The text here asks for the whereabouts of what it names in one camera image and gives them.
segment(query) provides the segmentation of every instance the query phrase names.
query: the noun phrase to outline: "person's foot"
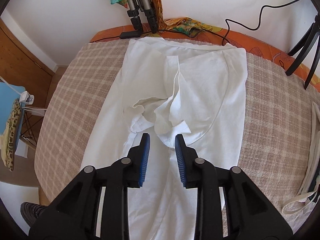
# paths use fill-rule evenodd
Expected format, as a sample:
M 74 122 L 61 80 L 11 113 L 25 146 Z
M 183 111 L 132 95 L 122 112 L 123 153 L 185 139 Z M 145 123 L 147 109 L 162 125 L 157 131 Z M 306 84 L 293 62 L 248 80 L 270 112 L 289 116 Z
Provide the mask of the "person's foot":
M 25 222 L 31 227 L 47 206 L 24 202 L 20 206 L 20 213 Z

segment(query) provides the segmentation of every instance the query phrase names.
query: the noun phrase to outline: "bed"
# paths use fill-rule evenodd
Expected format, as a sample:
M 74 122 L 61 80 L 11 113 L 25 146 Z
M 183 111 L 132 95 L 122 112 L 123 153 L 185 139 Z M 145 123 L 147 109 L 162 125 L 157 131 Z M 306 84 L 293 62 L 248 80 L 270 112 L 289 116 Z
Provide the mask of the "bed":
M 106 30 L 92 41 L 128 29 Z M 201 33 L 193 40 L 176 33 L 151 35 L 195 44 L 221 42 L 211 33 Z M 301 78 L 308 74 L 304 66 L 299 67 L 299 76 L 285 75 L 293 58 L 240 33 L 231 32 L 228 39 L 247 50 L 246 112 L 238 166 L 280 211 L 282 203 L 297 194 L 306 173 L 311 105 L 320 105 L 319 81 L 314 76 L 313 86 L 304 90 Z M 86 44 L 79 51 L 61 78 L 43 120 L 35 171 L 50 201 L 79 172 L 90 133 L 122 66 L 129 41 L 104 41 Z M 306 219 L 301 212 L 284 217 L 294 230 Z

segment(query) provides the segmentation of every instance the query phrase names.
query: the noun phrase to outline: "plaid blanket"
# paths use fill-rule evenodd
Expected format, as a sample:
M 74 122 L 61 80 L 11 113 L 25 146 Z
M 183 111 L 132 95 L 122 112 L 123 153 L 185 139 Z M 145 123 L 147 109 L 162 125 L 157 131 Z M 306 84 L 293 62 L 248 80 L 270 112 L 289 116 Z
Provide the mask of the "plaid blanket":
M 205 44 L 198 41 L 176 40 Z M 102 104 L 122 66 L 128 40 L 89 43 L 61 78 L 46 112 L 35 170 L 50 201 L 79 172 Z M 246 113 L 239 164 L 280 211 L 305 176 L 316 89 L 271 61 L 247 54 Z

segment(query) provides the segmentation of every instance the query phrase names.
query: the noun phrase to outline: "metal screw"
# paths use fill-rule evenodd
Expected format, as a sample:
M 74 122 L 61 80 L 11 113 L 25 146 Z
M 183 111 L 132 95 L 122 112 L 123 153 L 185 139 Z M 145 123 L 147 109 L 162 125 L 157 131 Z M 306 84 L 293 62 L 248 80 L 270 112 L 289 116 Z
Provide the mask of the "metal screw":
M 128 158 L 128 157 L 125 157 L 125 158 L 123 158 L 123 159 L 121 160 L 121 162 L 122 162 L 123 164 L 129 164 L 129 163 L 131 162 L 131 159 Z
M 237 166 L 232 167 L 231 169 L 234 173 L 239 174 L 241 172 L 241 169 Z
M 196 158 L 195 162 L 198 164 L 204 164 L 204 159 L 203 158 Z
M 92 167 L 92 166 L 86 166 L 86 167 L 84 168 L 84 172 L 85 172 L 85 173 L 93 172 L 93 167 Z

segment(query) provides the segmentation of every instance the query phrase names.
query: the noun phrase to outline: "leopard print bag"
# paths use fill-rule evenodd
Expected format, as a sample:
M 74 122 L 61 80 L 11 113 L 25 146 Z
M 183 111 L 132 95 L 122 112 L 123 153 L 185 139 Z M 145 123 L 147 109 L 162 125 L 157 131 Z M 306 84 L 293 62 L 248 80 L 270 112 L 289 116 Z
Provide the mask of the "leopard print bag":
M 6 122 L 6 127 L 2 135 L 1 143 L 1 158 L 9 171 L 13 171 L 14 167 L 14 152 L 20 120 L 22 117 L 22 109 L 19 100 L 15 100 L 12 105 L 10 116 Z

